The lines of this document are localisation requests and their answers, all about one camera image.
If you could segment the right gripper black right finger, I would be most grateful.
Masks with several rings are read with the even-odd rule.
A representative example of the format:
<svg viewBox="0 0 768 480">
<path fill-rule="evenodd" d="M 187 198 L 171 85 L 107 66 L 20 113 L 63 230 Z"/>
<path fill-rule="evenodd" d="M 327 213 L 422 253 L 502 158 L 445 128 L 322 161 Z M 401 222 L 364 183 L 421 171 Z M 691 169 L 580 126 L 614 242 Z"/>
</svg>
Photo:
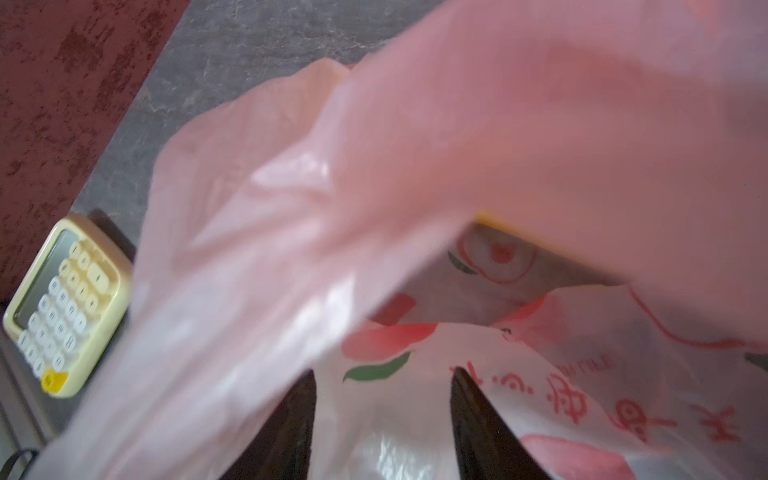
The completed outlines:
<svg viewBox="0 0 768 480">
<path fill-rule="evenodd" d="M 452 374 L 450 411 L 460 479 L 550 479 L 461 367 Z"/>
</svg>

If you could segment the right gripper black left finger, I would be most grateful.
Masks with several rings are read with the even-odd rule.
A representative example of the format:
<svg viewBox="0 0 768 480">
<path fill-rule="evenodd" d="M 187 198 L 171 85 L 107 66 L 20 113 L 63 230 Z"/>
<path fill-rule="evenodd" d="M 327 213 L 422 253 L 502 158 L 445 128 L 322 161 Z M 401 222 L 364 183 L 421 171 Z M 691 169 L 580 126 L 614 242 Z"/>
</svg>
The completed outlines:
<svg viewBox="0 0 768 480">
<path fill-rule="evenodd" d="M 221 479 L 306 480 L 317 402 L 312 370 L 291 386 Z"/>
</svg>

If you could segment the pink fruit-print plastic bag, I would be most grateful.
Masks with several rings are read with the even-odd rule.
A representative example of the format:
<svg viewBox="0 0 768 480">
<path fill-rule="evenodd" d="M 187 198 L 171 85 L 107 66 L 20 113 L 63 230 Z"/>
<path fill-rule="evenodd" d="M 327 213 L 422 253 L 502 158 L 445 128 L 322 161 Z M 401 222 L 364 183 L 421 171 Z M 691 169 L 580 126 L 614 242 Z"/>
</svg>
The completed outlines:
<svg viewBox="0 0 768 480">
<path fill-rule="evenodd" d="M 449 1 L 158 156 L 129 322 L 32 479 L 217 479 L 314 372 L 309 479 L 763 479 L 767 5 Z"/>
</svg>

